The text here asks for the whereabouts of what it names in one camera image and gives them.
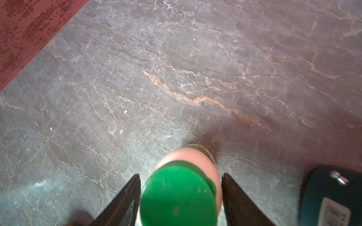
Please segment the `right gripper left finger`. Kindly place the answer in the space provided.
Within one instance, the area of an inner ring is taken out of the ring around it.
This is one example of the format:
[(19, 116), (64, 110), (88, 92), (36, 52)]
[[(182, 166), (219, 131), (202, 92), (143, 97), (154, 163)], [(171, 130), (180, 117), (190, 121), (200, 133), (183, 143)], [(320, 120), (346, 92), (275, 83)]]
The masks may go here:
[(135, 174), (115, 196), (104, 211), (91, 223), (92, 226), (134, 226), (141, 195), (141, 180)]

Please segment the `green cap white pill bottle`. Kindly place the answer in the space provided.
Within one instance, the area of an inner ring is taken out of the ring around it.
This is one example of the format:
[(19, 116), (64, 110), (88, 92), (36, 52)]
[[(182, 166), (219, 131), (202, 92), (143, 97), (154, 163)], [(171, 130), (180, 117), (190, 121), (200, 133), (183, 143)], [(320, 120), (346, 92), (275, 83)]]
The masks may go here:
[(188, 144), (165, 155), (140, 197), (144, 226), (216, 226), (222, 186), (211, 152)]

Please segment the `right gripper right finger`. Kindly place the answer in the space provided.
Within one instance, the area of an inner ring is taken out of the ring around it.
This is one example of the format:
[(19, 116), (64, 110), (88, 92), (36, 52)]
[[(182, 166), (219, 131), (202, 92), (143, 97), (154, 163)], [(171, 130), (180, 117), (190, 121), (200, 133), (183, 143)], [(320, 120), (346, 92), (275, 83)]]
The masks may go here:
[(222, 195), (228, 226), (274, 226), (228, 173), (222, 177)]

